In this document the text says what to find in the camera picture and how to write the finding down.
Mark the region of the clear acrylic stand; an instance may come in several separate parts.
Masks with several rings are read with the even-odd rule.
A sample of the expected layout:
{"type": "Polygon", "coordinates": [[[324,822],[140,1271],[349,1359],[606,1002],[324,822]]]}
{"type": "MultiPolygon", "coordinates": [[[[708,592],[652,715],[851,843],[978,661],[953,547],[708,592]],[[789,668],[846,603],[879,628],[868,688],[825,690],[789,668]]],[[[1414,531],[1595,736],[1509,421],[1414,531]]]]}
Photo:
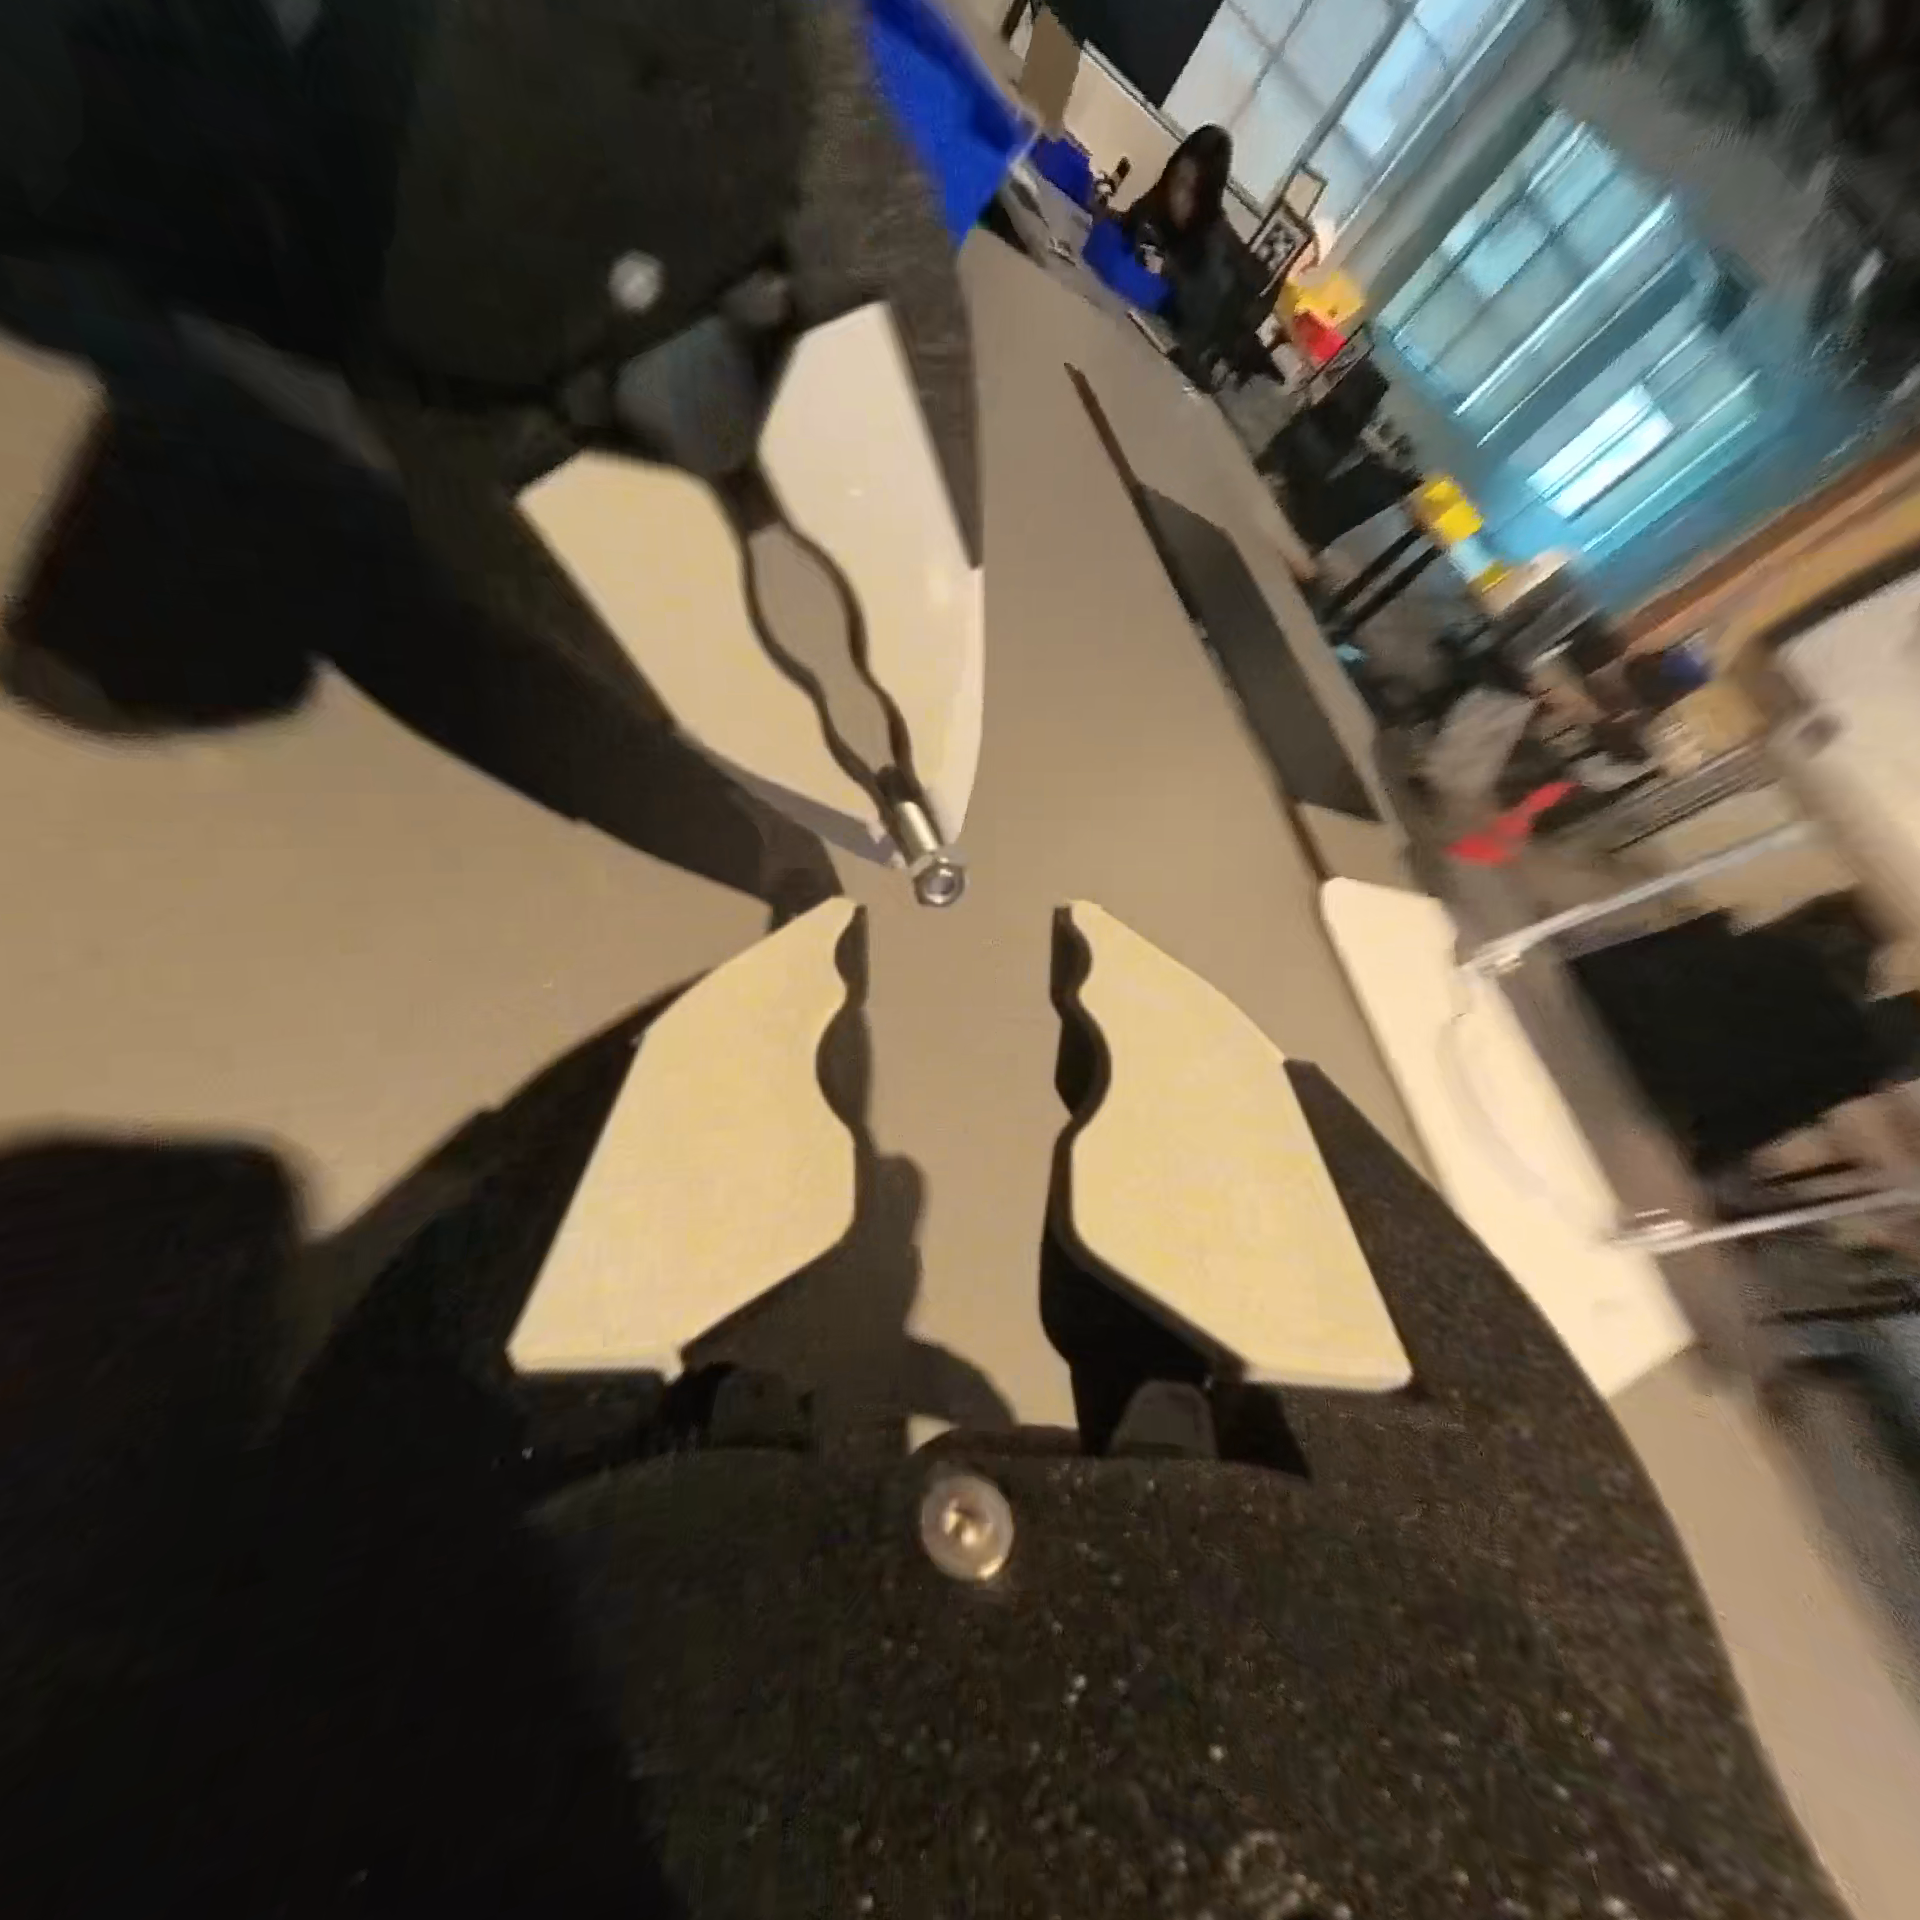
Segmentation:
{"type": "Polygon", "coordinates": [[[1914,1232],[1914,948],[1850,889],[1741,913],[1736,872],[1785,858],[1794,823],[1457,948],[1463,995],[1571,1012],[1632,1132],[1682,1163],[1682,1210],[1617,1210],[1606,1249],[1914,1232]]]}

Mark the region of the white base board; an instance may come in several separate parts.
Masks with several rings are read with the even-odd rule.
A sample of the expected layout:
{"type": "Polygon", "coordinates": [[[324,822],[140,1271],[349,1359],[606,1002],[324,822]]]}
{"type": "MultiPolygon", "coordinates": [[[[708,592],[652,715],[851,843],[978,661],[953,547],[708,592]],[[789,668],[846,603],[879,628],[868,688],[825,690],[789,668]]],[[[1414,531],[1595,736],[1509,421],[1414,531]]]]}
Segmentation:
{"type": "Polygon", "coordinates": [[[1428,892],[1325,878],[1323,925],[1433,1185],[1560,1336],[1601,1401],[1694,1346],[1504,985],[1428,892]]]}

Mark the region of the metal bolt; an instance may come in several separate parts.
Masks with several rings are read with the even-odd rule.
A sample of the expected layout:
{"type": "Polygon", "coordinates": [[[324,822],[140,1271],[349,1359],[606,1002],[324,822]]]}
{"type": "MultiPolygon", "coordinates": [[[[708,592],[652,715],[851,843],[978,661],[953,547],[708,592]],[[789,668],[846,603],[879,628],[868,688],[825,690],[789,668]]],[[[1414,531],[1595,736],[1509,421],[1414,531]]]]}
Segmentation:
{"type": "Polygon", "coordinates": [[[906,872],[918,885],[923,872],[943,870],[946,840],[935,822],[923,781],[906,766],[884,766],[877,775],[877,786],[879,786],[879,813],[884,813],[884,831],[900,847],[906,872]]]}

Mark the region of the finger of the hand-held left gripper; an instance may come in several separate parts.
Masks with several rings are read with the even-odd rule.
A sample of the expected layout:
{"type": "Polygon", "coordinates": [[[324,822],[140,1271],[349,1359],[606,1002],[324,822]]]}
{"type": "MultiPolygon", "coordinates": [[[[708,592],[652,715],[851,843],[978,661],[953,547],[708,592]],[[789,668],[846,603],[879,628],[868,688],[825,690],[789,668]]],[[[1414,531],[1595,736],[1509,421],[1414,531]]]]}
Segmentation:
{"type": "Polygon", "coordinates": [[[528,488],[514,515],[692,750],[837,847],[900,865],[877,801],[831,754],[819,707],[760,642],[744,539],[700,478],[579,451],[528,488]]]}
{"type": "Polygon", "coordinates": [[[943,840],[965,840],[986,730],[986,574],[884,297],[798,334],[756,425],[756,473],[781,522],[851,585],[918,801],[943,840]]]}

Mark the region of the black TV monitor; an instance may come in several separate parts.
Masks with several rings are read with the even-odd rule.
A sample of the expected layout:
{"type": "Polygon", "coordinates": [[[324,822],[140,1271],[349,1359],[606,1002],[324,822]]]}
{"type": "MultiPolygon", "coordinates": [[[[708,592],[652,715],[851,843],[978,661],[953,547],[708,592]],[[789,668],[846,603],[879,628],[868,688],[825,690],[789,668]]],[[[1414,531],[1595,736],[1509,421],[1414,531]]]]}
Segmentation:
{"type": "Polygon", "coordinates": [[[1036,0],[1056,26],[1093,46],[1144,102],[1165,107],[1220,0],[1036,0]]]}

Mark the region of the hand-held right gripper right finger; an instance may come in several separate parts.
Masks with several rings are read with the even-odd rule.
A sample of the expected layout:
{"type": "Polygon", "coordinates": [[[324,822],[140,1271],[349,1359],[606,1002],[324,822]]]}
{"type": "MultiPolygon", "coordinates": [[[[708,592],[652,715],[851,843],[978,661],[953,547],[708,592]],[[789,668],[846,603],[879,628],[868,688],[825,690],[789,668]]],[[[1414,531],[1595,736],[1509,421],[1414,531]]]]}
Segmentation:
{"type": "Polygon", "coordinates": [[[1093,898],[1056,913],[1056,1016],[1069,1256],[1246,1385],[1404,1390],[1404,1336],[1289,1050],[1093,898]]]}

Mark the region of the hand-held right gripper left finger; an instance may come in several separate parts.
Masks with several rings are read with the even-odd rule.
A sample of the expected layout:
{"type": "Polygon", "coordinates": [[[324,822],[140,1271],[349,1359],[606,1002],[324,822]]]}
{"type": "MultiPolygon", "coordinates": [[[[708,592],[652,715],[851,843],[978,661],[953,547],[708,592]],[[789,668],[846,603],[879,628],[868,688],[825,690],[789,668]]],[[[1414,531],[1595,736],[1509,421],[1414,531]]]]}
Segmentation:
{"type": "Polygon", "coordinates": [[[859,903],[831,898],[641,1035],[505,1338],[522,1379],[669,1374],[856,1228],[856,1132],[819,1086],[819,1045],[859,927],[859,903]]]}

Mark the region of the blue plastic tote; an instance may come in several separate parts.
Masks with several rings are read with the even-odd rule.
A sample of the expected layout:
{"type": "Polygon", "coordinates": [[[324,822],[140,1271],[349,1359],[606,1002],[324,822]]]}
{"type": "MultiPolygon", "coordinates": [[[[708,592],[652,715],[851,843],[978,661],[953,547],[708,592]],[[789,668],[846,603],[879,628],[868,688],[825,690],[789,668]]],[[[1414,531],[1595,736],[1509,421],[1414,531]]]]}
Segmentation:
{"type": "Polygon", "coordinates": [[[879,100],[916,145],[958,251],[1031,150],[1036,123],[946,5],[865,0],[859,13],[879,100]]]}

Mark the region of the black table mat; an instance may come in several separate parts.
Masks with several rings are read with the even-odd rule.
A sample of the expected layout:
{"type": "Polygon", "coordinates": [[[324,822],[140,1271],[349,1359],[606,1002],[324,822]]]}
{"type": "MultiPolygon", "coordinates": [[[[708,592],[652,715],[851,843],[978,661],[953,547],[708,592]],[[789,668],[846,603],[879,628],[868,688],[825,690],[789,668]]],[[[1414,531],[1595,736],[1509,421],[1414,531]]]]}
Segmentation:
{"type": "Polygon", "coordinates": [[[1380,823],[1380,803],[1318,703],[1236,539],[1155,488],[1142,488],[1142,515],[1289,801],[1380,823]]]}

